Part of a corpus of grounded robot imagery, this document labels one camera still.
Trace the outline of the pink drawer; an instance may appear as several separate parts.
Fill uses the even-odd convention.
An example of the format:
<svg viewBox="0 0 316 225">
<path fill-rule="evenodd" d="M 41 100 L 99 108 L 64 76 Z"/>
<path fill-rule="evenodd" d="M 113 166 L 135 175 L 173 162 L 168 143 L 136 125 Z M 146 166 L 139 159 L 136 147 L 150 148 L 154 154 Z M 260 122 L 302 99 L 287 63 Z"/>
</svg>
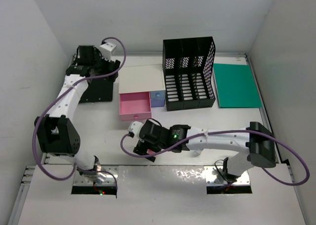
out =
<svg viewBox="0 0 316 225">
<path fill-rule="evenodd" d="M 122 121 L 146 120 L 152 117 L 149 92 L 119 94 L 119 115 Z"/>
</svg>

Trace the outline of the light blue small drawer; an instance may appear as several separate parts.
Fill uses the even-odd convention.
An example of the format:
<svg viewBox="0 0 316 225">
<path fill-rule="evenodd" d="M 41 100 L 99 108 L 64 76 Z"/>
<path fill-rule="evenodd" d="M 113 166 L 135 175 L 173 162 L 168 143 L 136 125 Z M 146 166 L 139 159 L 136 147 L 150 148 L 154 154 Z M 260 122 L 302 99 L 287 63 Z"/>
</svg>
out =
<svg viewBox="0 0 316 225">
<path fill-rule="evenodd" d="M 165 90 L 151 91 L 150 97 L 151 97 L 151 99 L 165 98 Z"/>
</svg>

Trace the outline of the small clear white bottle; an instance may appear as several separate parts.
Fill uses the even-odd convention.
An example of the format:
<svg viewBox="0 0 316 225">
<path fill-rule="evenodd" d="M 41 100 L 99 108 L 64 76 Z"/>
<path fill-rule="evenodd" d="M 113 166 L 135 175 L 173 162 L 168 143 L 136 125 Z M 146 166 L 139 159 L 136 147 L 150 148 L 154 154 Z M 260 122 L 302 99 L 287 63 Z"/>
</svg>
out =
<svg viewBox="0 0 316 225">
<path fill-rule="evenodd" d="M 202 153 L 202 150 L 195 150 L 195 151 L 193 152 L 193 155 L 194 155 L 194 156 L 200 156 L 201 153 Z"/>
</svg>

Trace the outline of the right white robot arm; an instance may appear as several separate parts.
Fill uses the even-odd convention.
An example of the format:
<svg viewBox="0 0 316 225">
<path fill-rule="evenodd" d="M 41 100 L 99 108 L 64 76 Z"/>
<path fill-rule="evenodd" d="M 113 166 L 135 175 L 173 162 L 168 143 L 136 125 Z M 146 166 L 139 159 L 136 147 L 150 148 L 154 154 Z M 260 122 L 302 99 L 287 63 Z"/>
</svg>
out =
<svg viewBox="0 0 316 225">
<path fill-rule="evenodd" d="M 235 156 L 222 159 L 222 168 L 216 168 L 217 179 L 223 185 L 237 182 L 237 179 L 253 167 L 273 168 L 276 166 L 274 142 L 265 135 L 272 133 L 258 122 L 237 133 L 214 133 L 214 130 L 200 129 L 189 125 L 174 125 L 165 128 L 150 120 L 145 123 L 134 121 L 128 128 L 130 137 L 137 137 L 133 152 L 155 161 L 154 153 L 167 148 L 173 153 L 193 151 L 200 155 L 206 149 L 236 152 Z"/>
</svg>

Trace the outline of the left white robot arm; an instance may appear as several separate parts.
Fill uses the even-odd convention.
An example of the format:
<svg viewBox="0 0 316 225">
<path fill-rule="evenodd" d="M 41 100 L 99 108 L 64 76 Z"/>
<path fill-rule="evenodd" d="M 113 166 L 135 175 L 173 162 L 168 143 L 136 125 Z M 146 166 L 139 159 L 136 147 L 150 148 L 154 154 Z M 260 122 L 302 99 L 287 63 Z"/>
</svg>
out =
<svg viewBox="0 0 316 225">
<path fill-rule="evenodd" d="M 87 176 L 96 176 L 97 157 L 80 149 L 80 136 L 72 123 L 79 103 L 87 99 L 107 101 L 113 94 L 113 83 L 124 62 L 113 61 L 116 45 L 103 41 L 99 47 L 79 45 L 66 69 L 62 88 L 57 98 L 35 119 L 32 153 L 37 166 L 49 178 L 63 181 L 42 165 L 37 147 L 43 153 L 61 157 Z"/>
</svg>

